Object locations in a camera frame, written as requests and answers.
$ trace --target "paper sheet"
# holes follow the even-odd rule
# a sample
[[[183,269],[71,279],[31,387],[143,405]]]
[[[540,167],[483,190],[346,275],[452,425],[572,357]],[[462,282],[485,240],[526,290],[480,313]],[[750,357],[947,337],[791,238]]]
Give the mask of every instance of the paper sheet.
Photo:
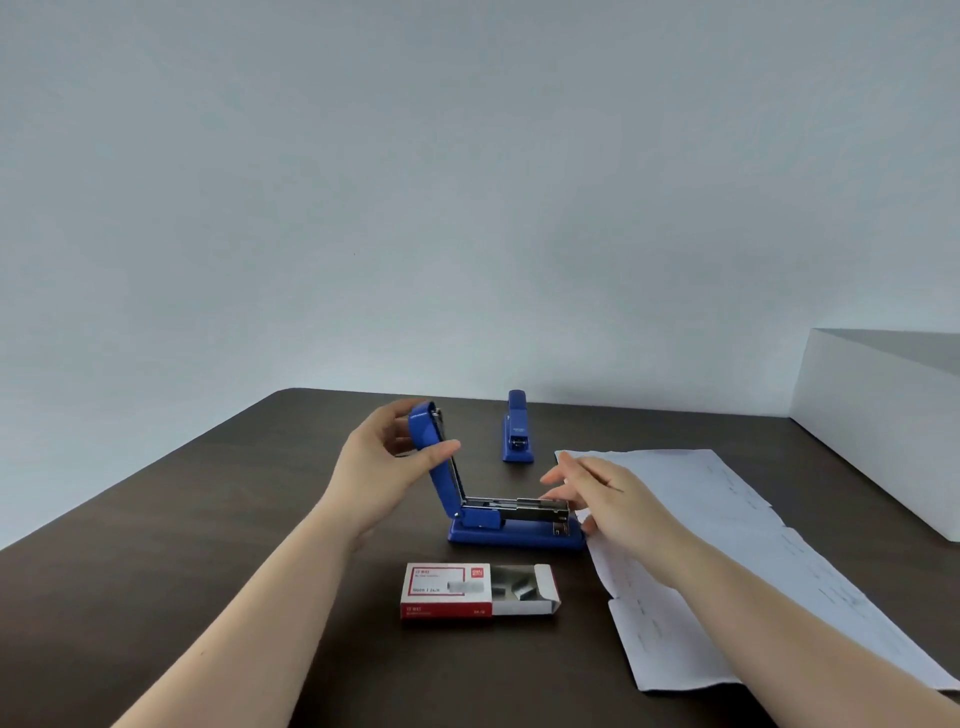
[[[712,450],[576,452],[633,471],[687,528],[823,621],[937,690],[960,690],[843,574],[784,525],[770,504]],[[587,513],[582,512],[581,520]],[[602,535],[590,556],[642,691],[740,682],[680,594]]]

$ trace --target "white cardboard box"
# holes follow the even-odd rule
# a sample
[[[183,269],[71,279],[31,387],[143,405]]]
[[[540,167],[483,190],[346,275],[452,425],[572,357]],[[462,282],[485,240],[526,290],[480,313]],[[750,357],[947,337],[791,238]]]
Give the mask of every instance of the white cardboard box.
[[[960,541],[960,334],[815,328],[790,416]]]
[[[403,619],[552,615],[560,607],[547,564],[407,564]]]

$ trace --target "staple box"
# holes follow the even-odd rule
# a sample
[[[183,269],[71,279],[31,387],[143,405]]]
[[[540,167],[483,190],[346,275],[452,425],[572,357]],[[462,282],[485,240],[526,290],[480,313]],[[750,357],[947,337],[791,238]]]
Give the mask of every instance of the staple box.
[[[407,564],[403,619],[552,615],[560,607],[548,564]]]

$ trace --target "dark wooden table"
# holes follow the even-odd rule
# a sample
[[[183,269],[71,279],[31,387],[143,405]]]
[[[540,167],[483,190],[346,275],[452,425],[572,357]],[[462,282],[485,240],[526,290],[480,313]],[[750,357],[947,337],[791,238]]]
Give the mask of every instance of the dark wooden table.
[[[277,392],[0,551],[0,725],[108,726],[217,616],[324,491],[385,395]],[[439,400],[469,490],[540,494],[554,449],[711,448],[921,647],[960,673],[960,549],[793,422],[530,406],[538,462],[500,461],[501,401]],[[296,726],[726,726],[742,687],[636,689],[584,553],[453,546],[427,481],[351,562]],[[547,561],[551,619],[403,624],[410,561]]]

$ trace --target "hand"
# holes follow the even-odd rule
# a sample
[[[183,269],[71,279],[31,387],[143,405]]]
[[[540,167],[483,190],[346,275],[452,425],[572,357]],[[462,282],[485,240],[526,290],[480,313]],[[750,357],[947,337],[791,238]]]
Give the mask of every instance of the hand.
[[[588,535],[603,532],[623,546],[661,584],[673,586],[685,547],[696,541],[650,489],[626,468],[599,457],[574,458],[561,452],[558,465],[540,481],[563,485],[542,497],[589,508]]]
[[[403,500],[407,488],[460,448],[446,440],[400,457],[414,448],[407,415],[422,400],[398,400],[373,410],[353,430],[318,508],[357,539],[382,521]]]

